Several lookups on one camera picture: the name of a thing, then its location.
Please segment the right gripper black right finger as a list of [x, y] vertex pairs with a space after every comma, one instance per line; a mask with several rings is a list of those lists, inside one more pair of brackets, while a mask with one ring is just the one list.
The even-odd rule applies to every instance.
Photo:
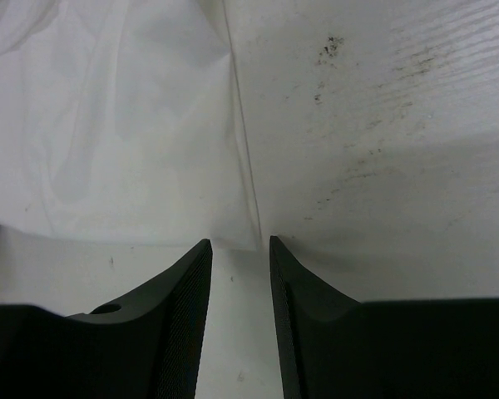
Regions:
[[306, 269], [277, 236], [269, 239], [269, 271], [285, 398], [353, 396], [354, 334], [347, 312], [358, 302]]

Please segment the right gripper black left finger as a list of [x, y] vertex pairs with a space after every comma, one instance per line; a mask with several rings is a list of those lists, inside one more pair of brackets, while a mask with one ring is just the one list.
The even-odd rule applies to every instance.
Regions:
[[165, 271], [90, 313], [68, 317], [81, 356], [73, 398], [193, 398], [210, 298], [202, 239]]

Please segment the white tank top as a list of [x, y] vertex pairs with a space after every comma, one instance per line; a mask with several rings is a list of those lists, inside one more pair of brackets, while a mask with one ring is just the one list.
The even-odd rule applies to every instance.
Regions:
[[221, 1], [0, 1], [0, 225], [256, 249]]

